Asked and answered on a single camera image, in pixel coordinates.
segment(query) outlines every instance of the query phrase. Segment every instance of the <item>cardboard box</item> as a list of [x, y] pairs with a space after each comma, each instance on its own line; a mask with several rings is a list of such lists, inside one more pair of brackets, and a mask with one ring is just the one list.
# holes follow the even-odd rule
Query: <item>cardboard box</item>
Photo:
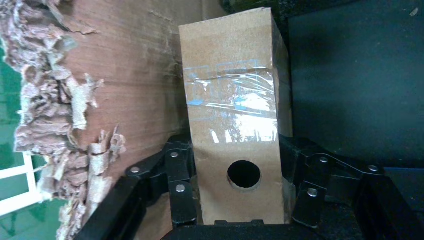
[[179, 31], [204, 224], [285, 223], [278, 132], [292, 135], [288, 53], [271, 9]]

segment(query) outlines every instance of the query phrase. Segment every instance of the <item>circular hole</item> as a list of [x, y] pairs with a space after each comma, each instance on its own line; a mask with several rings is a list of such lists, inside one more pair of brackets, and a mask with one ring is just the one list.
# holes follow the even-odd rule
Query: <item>circular hole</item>
[[229, 183], [233, 187], [255, 189], [261, 180], [261, 171], [254, 163], [239, 160], [231, 164], [227, 171]]

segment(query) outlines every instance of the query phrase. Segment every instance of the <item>torn cardboard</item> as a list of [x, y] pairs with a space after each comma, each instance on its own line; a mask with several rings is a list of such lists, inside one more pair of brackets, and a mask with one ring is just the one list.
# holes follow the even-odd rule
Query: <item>torn cardboard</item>
[[[179, 30], [204, 224], [286, 223], [278, 129], [292, 134], [288, 54], [271, 9]], [[246, 183], [252, 173], [246, 182], [232, 178], [238, 161], [260, 169], [256, 182]]]
[[[188, 130], [178, 26], [224, 14], [206, 2], [0, 0], [4, 61], [23, 76], [15, 148], [46, 159], [46, 198], [69, 200], [58, 239], [75, 236], [125, 168]], [[90, 154], [118, 124], [106, 151]]]

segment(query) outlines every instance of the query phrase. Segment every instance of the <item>blue marking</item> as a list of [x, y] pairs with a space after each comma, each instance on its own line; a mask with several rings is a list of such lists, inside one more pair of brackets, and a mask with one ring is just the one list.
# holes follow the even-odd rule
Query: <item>blue marking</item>
[[201, 99], [191, 100], [187, 102], [188, 105], [194, 105], [194, 106], [202, 105], [202, 103], [203, 103], [203, 100]]

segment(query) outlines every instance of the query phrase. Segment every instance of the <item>metal rivet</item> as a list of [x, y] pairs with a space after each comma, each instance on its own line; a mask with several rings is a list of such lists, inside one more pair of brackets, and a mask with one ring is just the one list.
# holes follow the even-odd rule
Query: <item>metal rivet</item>
[[328, 163], [329, 162], [329, 160], [326, 158], [326, 157], [320, 157], [319, 158], [319, 160], [322, 162], [322, 163]]
[[318, 196], [318, 191], [315, 188], [309, 188], [307, 190], [307, 194], [313, 198], [315, 198], [316, 196]]
[[182, 184], [179, 184], [179, 185], [176, 186], [175, 190], [179, 193], [182, 193], [186, 190], [186, 187]]
[[133, 174], [138, 174], [140, 172], [140, 168], [133, 166], [133, 167], [131, 167], [130, 171]]
[[379, 170], [379, 168], [374, 165], [369, 165], [368, 169], [371, 170], [372, 172], [377, 172]]

